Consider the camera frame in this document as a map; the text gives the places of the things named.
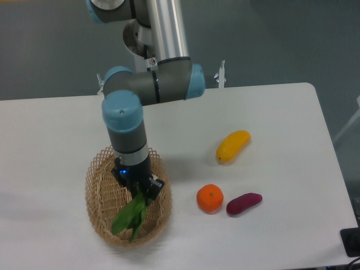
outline black object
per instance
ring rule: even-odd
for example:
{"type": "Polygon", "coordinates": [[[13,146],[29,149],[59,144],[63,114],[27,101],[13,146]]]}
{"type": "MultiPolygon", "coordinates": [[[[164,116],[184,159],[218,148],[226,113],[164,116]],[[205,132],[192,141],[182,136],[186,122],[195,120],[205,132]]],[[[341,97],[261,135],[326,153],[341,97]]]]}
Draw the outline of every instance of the black object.
{"type": "Polygon", "coordinates": [[[340,235],[347,256],[360,256],[360,228],[342,229],[340,235]]]}
{"type": "Polygon", "coordinates": [[[149,206],[156,199],[165,182],[160,179],[154,179],[151,174],[150,156],[142,163],[133,166],[124,166],[117,157],[114,160],[115,166],[111,173],[120,186],[126,187],[131,197],[134,198],[138,190],[145,196],[146,205],[149,206]]]}

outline black cable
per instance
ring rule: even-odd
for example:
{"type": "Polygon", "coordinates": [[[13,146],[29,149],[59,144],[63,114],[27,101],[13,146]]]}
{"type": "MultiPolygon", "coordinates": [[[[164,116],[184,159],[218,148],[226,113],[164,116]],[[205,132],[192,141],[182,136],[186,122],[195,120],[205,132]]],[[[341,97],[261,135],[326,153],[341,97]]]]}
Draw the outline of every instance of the black cable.
{"type": "Polygon", "coordinates": [[[350,270],[351,267],[353,266],[354,263],[356,263],[358,260],[360,260],[360,257],[359,258],[356,258],[355,260],[351,261],[346,267],[344,270],[350,270]]]}

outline toy orange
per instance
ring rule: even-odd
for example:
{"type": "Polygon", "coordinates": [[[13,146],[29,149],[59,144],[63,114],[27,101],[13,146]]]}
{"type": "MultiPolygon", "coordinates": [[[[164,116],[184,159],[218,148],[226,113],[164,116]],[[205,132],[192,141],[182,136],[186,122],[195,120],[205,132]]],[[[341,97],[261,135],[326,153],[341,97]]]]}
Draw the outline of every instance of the toy orange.
{"type": "Polygon", "coordinates": [[[218,186],[207,184],[197,192],[196,200],[201,210],[208,214],[214,214],[220,209],[224,194],[218,186]]]}

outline leafy vegetable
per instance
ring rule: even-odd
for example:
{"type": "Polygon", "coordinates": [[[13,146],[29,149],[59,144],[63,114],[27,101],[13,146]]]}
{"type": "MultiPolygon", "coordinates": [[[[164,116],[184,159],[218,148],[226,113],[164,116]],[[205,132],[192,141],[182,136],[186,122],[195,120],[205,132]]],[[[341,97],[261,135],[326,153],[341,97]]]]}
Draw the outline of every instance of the leafy vegetable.
{"type": "Polygon", "coordinates": [[[131,224],[131,222],[133,221],[134,217],[139,217],[139,215],[141,215],[144,207],[145,198],[143,193],[140,192],[126,206],[124,206],[112,220],[111,233],[115,235],[128,228],[129,225],[132,227],[135,227],[133,225],[140,227],[141,223],[139,221],[135,220],[133,224],[131,224]]]}
{"type": "Polygon", "coordinates": [[[147,213],[147,206],[144,206],[144,208],[141,210],[141,212],[138,213],[138,215],[137,215],[138,216],[137,224],[132,228],[133,233],[131,235],[131,238],[130,238],[129,242],[134,241],[135,238],[137,237],[137,235],[138,235],[138,233],[140,231],[141,224],[145,219],[146,213],[147,213]]]}

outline woven basket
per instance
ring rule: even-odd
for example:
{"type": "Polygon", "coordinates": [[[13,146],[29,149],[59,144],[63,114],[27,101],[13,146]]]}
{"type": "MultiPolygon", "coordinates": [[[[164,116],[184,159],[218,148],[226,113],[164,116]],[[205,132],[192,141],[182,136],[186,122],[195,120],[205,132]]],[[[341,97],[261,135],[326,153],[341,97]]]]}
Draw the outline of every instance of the woven basket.
{"type": "Polygon", "coordinates": [[[125,248],[140,246],[155,237],[165,228],[172,207],[170,181],[160,156],[149,149],[152,173],[165,182],[155,201],[148,207],[146,218],[139,234],[129,242],[132,229],[125,229],[117,235],[111,233],[111,223],[119,210],[132,198],[126,188],[120,187],[111,170],[114,167],[113,148],[107,147],[91,162],[86,176],[85,199],[92,227],[106,242],[125,248]]]}

